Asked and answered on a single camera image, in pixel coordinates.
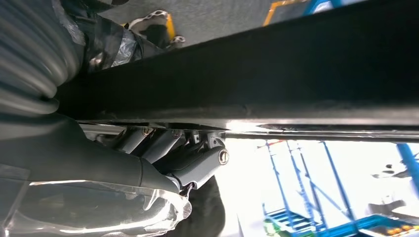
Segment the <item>bolt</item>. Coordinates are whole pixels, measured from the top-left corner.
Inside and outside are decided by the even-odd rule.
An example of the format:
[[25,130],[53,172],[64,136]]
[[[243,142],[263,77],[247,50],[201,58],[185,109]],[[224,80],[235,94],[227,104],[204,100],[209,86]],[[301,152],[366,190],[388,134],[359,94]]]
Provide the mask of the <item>bolt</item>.
[[228,151],[225,149],[221,150],[218,155],[218,161],[220,162],[220,164],[225,165],[229,159],[230,159],[230,156],[228,154]]
[[174,138],[179,138],[180,136],[182,136],[182,130],[175,129],[175,130],[172,130],[171,133]]
[[143,128],[143,130],[142,130],[142,133],[143,133],[143,135],[146,137],[146,136],[148,136],[148,135],[150,135],[150,133],[153,131],[153,129],[152,128],[150,128],[150,127],[144,127]]

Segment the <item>blue scaffolding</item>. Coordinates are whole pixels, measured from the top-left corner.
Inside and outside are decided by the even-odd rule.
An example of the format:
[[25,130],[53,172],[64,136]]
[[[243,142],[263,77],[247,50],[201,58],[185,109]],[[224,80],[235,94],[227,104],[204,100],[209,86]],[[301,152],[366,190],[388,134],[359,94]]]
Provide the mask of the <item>blue scaffolding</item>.
[[[272,153],[272,149],[271,149],[271,146],[273,144],[279,143],[279,142],[284,142],[287,144],[288,151],[290,153],[290,159],[291,159],[291,162],[295,171],[295,175],[297,177],[298,184],[299,184],[298,194],[301,196],[303,200],[305,209],[308,213],[307,217],[304,217],[290,210],[285,191],[281,184],[281,180],[280,180],[281,174],[279,173],[275,165],[275,159],[274,159],[275,154]],[[343,201],[343,204],[346,210],[342,210],[342,208],[335,201],[333,201],[332,198],[330,198],[324,191],[322,191],[322,189],[320,189],[311,180],[309,169],[305,162],[304,155],[301,152],[301,147],[299,146],[298,143],[297,143],[297,148],[292,150],[290,148],[288,141],[278,141],[271,144],[269,144],[268,141],[266,141],[266,144],[263,147],[266,147],[269,152],[270,160],[273,166],[273,170],[275,172],[276,180],[278,182],[278,186],[281,192],[281,197],[284,203],[284,209],[277,210],[274,212],[266,212],[265,206],[263,205],[263,211],[264,211],[266,219],[270,220],[275,226],[279,227],[282,231],[288,232],[293,237],[306,236],[308,234],[312,234],[312,235],[320,236],[320,237],[322,236],[341,237],[341,236],[347,236],[347,235],[369,236],[369,235],[365,235],[361,233],[360,229],[371,228],[374,225],[377,226],[378,224],[383,225],[383,223],[389,226],[400,226],[403,223],[405,223],[402,221],[396,221],[396,220],[392,220],[392,219],[389,219],[383,216],[378,216],[378,215],[373,215],[373,216],[356,220],[352,212],[348,197],[346,195],[346,192],[344,190],[344,187],[338,175],[338,171],[336,170],[336,167],[332,159],[332,156],[330,154],[327,143],[324,141],[319,142],[319,143],[321,143],[324,147],[324,150],[328,158],[328,161],[330,163],[330,167],[332,169],[335,181],[337,183],[340,197]],[[396,147],[402,157],[403,163],[406,165],[407,170],[410,172],[412,176],[412,179],[416,186],[416,191],[418,192],[418,195],[419,195],[419,163],[415,159],[416,155],[412,153],[409,145],[407,144],[396,144]],[[300,155],[301,163],[304,169],[303,171],[298,168],[295,162],[295,157],[293,155],[293,151],[295,150],[297,150]],[[310,192],[312,193],[314,204],[310,202],[307,196],[307,191],[302,182],[302,177],[305,177],[309,181]],[[318,194],[325,197],[325,199],[329,203],[331,203],[336,209],[338,209],[342,214],[344,214],[348,219],[348,223],[329,229],[323,210],[322,210],[322,206],[319,202]],[[320,223],[315,221],[314,212],[317,212],[319,214],[320,220],[321,220]]]

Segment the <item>metal rod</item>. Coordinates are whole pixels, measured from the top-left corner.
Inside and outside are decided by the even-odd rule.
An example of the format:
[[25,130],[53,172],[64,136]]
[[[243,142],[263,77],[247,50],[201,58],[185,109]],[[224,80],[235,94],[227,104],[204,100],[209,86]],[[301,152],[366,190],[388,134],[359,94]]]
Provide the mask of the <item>metal rod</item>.
[[344,216],[348,217],[348,214],[344,210],[342,210],[342,208],[335,201],[333,201],[333,199],[330,198],[322,189],[320,189],[319,186],[313,183],[313,187],[317,191],[319,191],[334,207],[336,207],[337,210],[339,210]]
[[352,209],[351,209],[351,206],[349,204],[348,197],[346,196],[345,189],[343,188],[342,182],[340,181],[339,175],[337,174],[337,170],[336,170],[335,164],[333,163],[332,156],[330,155],[329,148],[327,147],[326,142],[322,142],[322,143],[325,147],[325,151],[326,151],[326,154],[328,156],[330,166],[332,167],[333,174],[335,175],[335,179],[336,179],[336,182],[337,182],[337,187],[339,188],[340,196],[343,199],[343,204],[345,205],[345,207],[347,209],[347,217],[349,218],[350,222],[352,223],[352,226],[353,226],[354,230],[356,232],[358,232],[358,227],[357,227],[356,222],[355,222],[355,217],[352,213]]
[[306,177],[308,178],[308,180],[310,181],[310,188],[311,188],[311,192],[313,193],[314,203],[316,204],[317,211],[318,211],[318,212],[319,212],[319,214],[320,214],[320,219],[322,220],[322,223],[323,223],[323,225],[324,225],[324,226],[325,226],[325,228],[326,228],[326,232],[327,232],[327,233],[329,233],[329,227],[328,227],[328,225],[327,225],[327,223],[326,223],[326,219],[325,219],[325,216],[324,216],[324,213],[323,213],[322,206],[321,206],[320,201],[319,201],[319,197],[317,196],[316,190],[315,190],[315,188],[314,188],[314,183],[313,183],[313,181],[311,180],[310,173],[308,172],[307,164],[305,163],[304,156],[303,156],[303,154],[302,154],[302,152],[301,152],[301,147],[299,146],[299,144],[298,144],[298,143],[297,143],[297,148],[298,148],[298,151],[299,151],[299,153],[300,153],[300,157],[301,157],[302,164],[303,164],[303,166],[304,166],[305,176],[306,176]]
[[130,154],[147,137],[147,134],[143,132],[145,129],[141,127],[127,127],[125,131],[122,131],[114,139],[110,147]]
[[302,183],[302,180],[301,180],[301,177],[300,177],[300,170],[297,167],[297,164],[295,162],[295,159],[294,159],[294,156],[293,156],[293,153],[291,151],[290,144],[288,143],[288,141],[287,141],[287,147],[288,147],[288,151],[290,152],[291,161],[293,162],[295,174],[297,175],[298,184],[300,185],[300,189],[301,189],[300,195],[304,200],[304,206],[305,206],[305,208],[308,212],[308,215],[309,215],[310,225],[312,227],[314,227],[316,232],[317,232],[318,229],[317,229],[316,222],[314,222],[314,214],[313,214],[313,210],[312,210],[311,205],[310,205],[311,203],[310,203],[310,200],[307,197],[307,193],[305,192],[304,184]]
[[400,156],[407,167],[408,172],[412,176],[413,183],[415,184],[416,193],[419,195],[419,163],[416,161],[415,156],[410,150],[409,145],[406,143],[396,144]]
[[280,178],[279,178],[279,172],[277,171],[277,169],[275,167],[274,158],[273,158],[273,155],[271,153],[271,149],[269,147],[269,144],[268,144],[267,140],[266,140],[266,147],[268,148],[269,156],[271,157],[272,166],[273,166],[273,169],[274,169],[274,172],[275,172],[275,177],[276,177],[276,180],[278,182],[279,190],[281,191],[282,200],[284,202],[284,207],[285,207],[285,213],[287,214],[288,220],[290,222],[290,227],[294,231],[293,233],[290,233],[290,234],[291,234],[291,236],[294,237],[295,236],[294,221],[291,217],[290,207],[288,206],[287,199],[285,198],[284,190],[282,188],[281,181],[280,181]]

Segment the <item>orange object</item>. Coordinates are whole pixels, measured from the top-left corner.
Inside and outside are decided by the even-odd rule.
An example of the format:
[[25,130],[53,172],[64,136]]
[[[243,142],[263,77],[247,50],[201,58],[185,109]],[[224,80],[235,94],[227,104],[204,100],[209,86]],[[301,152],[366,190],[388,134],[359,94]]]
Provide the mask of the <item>orange object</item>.
[[413,227],[408,226],[408,225],[403,225],[403,226],[402,226],[402,229],[403,229],[403,230],[405,230],[405,231],[411,230],[412,228],[413,228]]
[[168,21],[166,22],[166,27],[168,29],[169,39],[172,40],[176,36],[176,34],[174,31],[174,24],[170,13],[168,14]]
[[268,15],[265,18],[265,21],[263,22],[263,26],[267,26],[269,25],[269,23],[271,22],[272,16],[275,13],[275,9],[279,6],[285,6],[288,4],[293,4],[296,2],[303,2],[303,1],[307,1],[307,0],[284,0],[284,1],[277,1],[271,4],[271,8],[268,11]]

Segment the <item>blue pole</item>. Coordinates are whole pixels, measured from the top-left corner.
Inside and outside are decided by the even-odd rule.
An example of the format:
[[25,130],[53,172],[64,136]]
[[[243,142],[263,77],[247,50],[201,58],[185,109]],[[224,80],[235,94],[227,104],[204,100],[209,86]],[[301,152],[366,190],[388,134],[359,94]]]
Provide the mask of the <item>blue pole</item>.
[[305,188],[304,188],[304,185],[302,183],[301,176],[300,176],[300,170],[297,168],[297,164],[295,163],[294,156],[293,156],[293,153],[291,151],[291,148],[290,148],[290,145],[289,145],[288,141],[287,141],[287,146],[288,146],[288,151],[290,152],[291,161],[293,162],[295,174],[297,175],[298,183],[300,185],[300,189],[301,189],[301,194],[300,195],[304,200],[304,205],[305,205],[305,208],[306,208],[306,210],[308,212],[308,215],[309,215],[310,225],[313,226],[315,228],[316,232],[317,232],[318,229],[317,229],[316,223],[314,222],[313,209],[311,208],[310,200],[308,199],[307,193],[305,192]]
[[276,170],[274,158],[272,156],[271,149],[269,148],[269,144],[268,144],[267,140],[266,140],[266,147],[268,148],[269,156],[271,157],[272,166],[273,166],[275,176],[276,176],[276,181],[278,182],[279,190],[281,191],[282,200],[284,202],[284,207],[285,207],[285,212],[287,214],[288,221],[290,222],[291,229],[293,230],[293,232],[290,233],[290,234],[291,234],[291,236],[294,237],[295,236],[294,221],[291,217],[290,207],[288,206],[287,199],[285,198],[284,190],[282,189],[281,181],[279,179],[279,172]]
[[322,143],[325,147],[326,154],[328,156],[330,166],[332,167],[333,174],[335,175],[335,179],[336,179],[336,182],[337,182],[337,187],[339,188],[340,196],[343,199],[343,204],[345,204],[345,207],[348,210],[347,217],[351,221],[354,230],[356,232],[358,232],[358,227],[356,226],[356,223],[355,223],[355,217],[352,213],[351,206],[349,205],[349,200],[348,200],[348,197],[346,196],[345,189],[343,188],[342,182],[340,181],[339,175],[337,174],[337,170],[336,170],[335,164],[333,163],[332,156],[330,155],[329,148],[327,147],[326,142],[322,142]]
[[305,163],[304,156],[302,155],[300,146],[299,145],[297,145],[297,146],[298,146],[298,151],[300,152],[300,157],[301,157],[302,164],[304,166],[305,175],[308,178],[308,180],[310,180],[310,188],[311,188],[311,192],[313,193],[314,203],[317,206],[317,211],[320,214],[320,219],[322,220],[322,223],[325,226],[326,231],[329,232],[329,227],[326,223],[325,215],[323,213],[323,209],[322,209],[322,206],[320,204],[319,197],[317,196],[316,190],[314,189],[314,183],[311,180],[310,173],[308,172],[307,164]]
[[416,187],[416,193],[419,195],[419,163],[406,143],[397,144],[400,156],[407,167],[408,172],[412,176],[413,183]]

